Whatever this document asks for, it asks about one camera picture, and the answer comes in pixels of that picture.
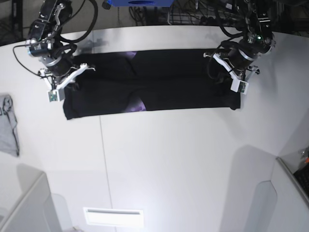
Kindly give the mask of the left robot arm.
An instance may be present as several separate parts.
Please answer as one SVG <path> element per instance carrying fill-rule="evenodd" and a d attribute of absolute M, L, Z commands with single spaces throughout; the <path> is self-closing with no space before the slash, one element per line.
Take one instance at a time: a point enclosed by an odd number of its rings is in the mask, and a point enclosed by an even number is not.
<path fill-rule="evenodd" d="M 247 70 L 253 70 L 252 63 L 259 56 L 269 53 L 274 46 L 271 20 L 268 17 L 269 6 L 266 0 L 235 0 L 233 7 L 241 22 L 239 33 L 235 34 L 225 29 L 218 4 L 214 9 L 217 24 L 228 37 L 219 45 L 219 48 L 228 52 L 218 55 L 230 66 L 229 73 L 245 74 Z"/>

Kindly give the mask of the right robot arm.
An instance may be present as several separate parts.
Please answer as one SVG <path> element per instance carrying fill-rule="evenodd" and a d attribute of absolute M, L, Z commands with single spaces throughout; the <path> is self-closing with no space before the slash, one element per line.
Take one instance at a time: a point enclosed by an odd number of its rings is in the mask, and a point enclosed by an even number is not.
<path fill-rule="evenodd" d="M 41 59 L 52 76 L 61 78 L 68 75 L 75 67 L 71 59 L 77 49 L 77 43 L 87 38 L 98 18 L 98 4 L 95 0 L 91 0 L 90 3 L 94 8 L 94 13 L 88 29 L 81 37 L 70 40 L 61 36 L 62 28 L 81 11 L 83 5 L 73 14 L 71 0 L 45 0 L 38 18 L 30 25 L 25 44 L 15 45 L 12 48 L 14 58 L 21 67 L 29 73 L 43 78 L 42 74 L 31 71 L 17 58 L 15 49 L 25 47 L 31 57 Z"/>

